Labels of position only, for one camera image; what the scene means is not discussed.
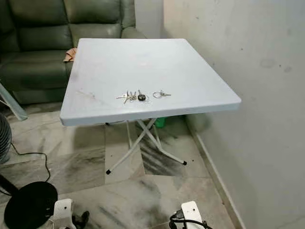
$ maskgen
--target white table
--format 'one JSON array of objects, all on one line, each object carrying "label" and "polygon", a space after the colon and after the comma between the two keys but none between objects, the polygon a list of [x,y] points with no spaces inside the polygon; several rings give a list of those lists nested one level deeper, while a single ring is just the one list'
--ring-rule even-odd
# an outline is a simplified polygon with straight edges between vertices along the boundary
[{"label": "white table", "polygon": [[[149,96],[147,102],[116,99],[127,90]],[[156,99],[153,92],[171,96]],[[143,132],[127,158],[145,136],[165,152],[156,133],[158,117],[237,109],[241,99],[184,39],[80,39],[61,108],[63,125],[91,125],[137,120]],[[151,118],[145,126],[142,119]]]}]

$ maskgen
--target baseboard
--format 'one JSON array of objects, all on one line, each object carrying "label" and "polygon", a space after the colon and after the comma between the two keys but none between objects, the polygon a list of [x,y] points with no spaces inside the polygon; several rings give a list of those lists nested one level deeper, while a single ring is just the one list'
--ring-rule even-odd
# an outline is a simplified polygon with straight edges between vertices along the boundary
[{"label": "baseboard", "polygon": [[195,131],[195,128],[188,121],[188,119],[186,119],[186,123],[204,160],[206,168],[210,173],[213,182],[215,183],[216,189],[220,195],[220,198],[222,199],[222,202],[224,203],[224,206],[231,218],[232,223],[234,224],[236,229],[246,229],[243,220],[241,219],[240,214],[238,213],[236,206],[234,205],[232,198],[222,178],[220,177],[217,168],[215,167],[215,164],[213,163],[213,160],[211,159],[211,156],[208,150],[206,149],[201,137]]}]

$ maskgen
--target sofa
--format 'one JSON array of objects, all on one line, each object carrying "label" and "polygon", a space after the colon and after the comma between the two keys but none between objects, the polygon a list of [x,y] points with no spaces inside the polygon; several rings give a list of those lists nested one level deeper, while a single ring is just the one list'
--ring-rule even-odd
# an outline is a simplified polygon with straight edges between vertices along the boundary
[{"label": "sofa", "polygon": [[0,0],[0,82],[20,104],[62,101],[80,38],[145,38],[133,0]]}]

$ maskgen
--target sofa armrest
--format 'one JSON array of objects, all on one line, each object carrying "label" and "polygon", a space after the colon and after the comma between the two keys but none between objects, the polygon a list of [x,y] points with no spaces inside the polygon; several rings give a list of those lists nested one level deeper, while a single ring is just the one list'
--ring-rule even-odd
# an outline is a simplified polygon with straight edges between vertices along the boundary
[{"label": "sofa armrest", "polygon": [[146,37],[135,27],[127,27],[123,29],[121,38],[125,39],[145,39]]}]

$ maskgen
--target marble floor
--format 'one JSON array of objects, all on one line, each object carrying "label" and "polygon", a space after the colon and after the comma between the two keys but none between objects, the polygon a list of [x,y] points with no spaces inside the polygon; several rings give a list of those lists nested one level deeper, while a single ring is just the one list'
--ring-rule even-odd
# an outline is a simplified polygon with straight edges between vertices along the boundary
[{"label": "marble floor", "polygon": [[[73,199],[76,215],[90,212],[87,229],[168,229],[172,213],[191,200],[214,229],[234,228],[182,116],[167,118],[158,132],[163,148],[187,161],[186,166],[160,154],[145,137],[128,159],[106,175],[129,149],[125,123],[65,127],[59,120],[60,107],[27,106],[29,118],[23,122],[6,115],[20,153],[48,155],[49,182],[59,199]],[[133,141],[141,131],[130,123]],[[13,149],[0,172],[17,187],[48,176],[43,157],[19,156]],[[3,213],[8,200],[0,195],[0,229],[6,228]],[[51,229],[52,223],[41,228]]]}]

